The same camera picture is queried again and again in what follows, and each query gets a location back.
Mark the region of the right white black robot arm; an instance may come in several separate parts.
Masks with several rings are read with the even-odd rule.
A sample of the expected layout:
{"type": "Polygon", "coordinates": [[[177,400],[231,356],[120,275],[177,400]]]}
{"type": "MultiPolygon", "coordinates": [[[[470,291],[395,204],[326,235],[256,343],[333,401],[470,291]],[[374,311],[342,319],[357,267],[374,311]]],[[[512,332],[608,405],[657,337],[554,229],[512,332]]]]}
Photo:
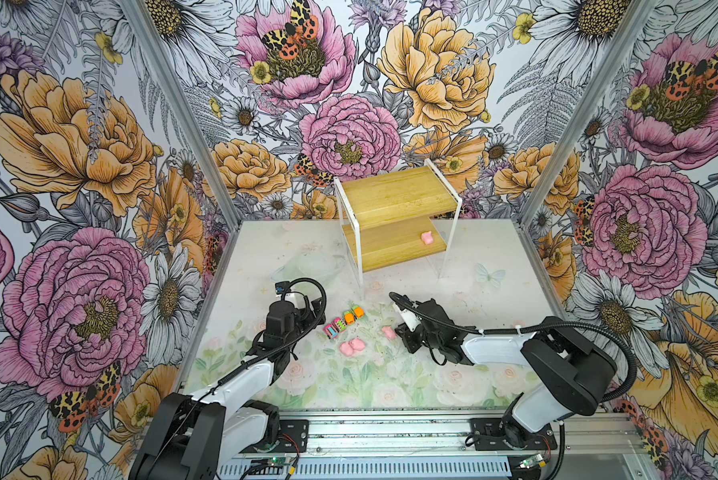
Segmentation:
{"type": "Polygon", "coordinates": [[[538,377],[540,384],[519,394],[485,433],[472,435],[477,444],[533,447],[551,422],[593,415],[617,373],[610,355],[557,317],[530,327],[478,329],[455,324],[433,299],[418,302],[394,292],[389,297],[402,320],[395,333],[409,353],[425,348],[441,366],[520,365],[538,377]]]}

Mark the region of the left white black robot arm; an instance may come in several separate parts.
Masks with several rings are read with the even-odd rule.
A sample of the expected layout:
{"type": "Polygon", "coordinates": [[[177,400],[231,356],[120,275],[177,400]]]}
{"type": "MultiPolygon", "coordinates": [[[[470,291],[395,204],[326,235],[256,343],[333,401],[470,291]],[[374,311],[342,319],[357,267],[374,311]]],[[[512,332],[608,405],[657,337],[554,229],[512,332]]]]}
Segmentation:
{"type": "Polygon", "coordinates": [[[128,477],[216,479],[222,463],[273,439],[278,408],[254,397],[284,373],[297,342],[325,320],[325,295],[282,294],[238,367],[211,386],[161,402],[128,477]]]}

